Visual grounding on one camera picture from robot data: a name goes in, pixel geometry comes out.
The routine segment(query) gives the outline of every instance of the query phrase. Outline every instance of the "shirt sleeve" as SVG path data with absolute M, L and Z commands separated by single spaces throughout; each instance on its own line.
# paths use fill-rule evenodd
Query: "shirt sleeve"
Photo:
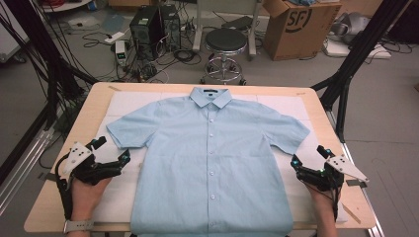
M 117 146 L 145 146 L 161 122 L 160 107 L 160 103 L 153 102 L 107 124 L 107 130 Z
M 261 105 L 259 125 L 271 145 L 288 154 L 295 154 L 310 130 L 296 118 L 281 115 L 277 111 Z

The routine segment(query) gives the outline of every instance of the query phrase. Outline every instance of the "round stool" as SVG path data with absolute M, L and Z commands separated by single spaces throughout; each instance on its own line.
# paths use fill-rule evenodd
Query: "round stool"
M 206 75 L 224 84 L 240 78 L 240 85 L 246 85 L 241 66 L 235 60 L 227 57 L 243 52 L 246 45 L 247 38 L 239 31 L 222 28 L 209 32 L 206 36 L 205 46 L 213 54 L 219 56 L 213 57 L 207 62 Z M 201 79 L 201 84 L 205 83 L 205 78 Z

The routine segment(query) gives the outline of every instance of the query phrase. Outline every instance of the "short-sleeved button-up shirt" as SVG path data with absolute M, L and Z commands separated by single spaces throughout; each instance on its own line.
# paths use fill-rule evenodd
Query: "short-sleeved button-up shirt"
M 194 88 L 189 97 L 148 104 L 107 129 L 119 148 L 148 148 L 132 233 L 285 236 L 292 230 L 271 146 L 296 152 L 309 130 L 295 118 L 232 99 L 227 89 Z

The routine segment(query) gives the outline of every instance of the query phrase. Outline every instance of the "watch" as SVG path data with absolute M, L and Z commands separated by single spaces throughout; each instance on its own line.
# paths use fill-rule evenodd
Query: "watch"
M 71 221 L 71 220 L 65 220 L 64 222 L 64 230 L 63 233 L 67 234 L 71 231 L 77 231 L 77 230 L 91 230 L 93 229 L 93 220 L 81 220 L 81 221 Z

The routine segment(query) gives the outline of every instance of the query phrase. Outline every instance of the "white power adapter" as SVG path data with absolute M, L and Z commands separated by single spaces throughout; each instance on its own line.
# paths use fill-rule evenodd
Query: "white power adapter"
M 115 56 L 120 66 L 126 66 L 126 42 L 124 40 L 115 42 Z

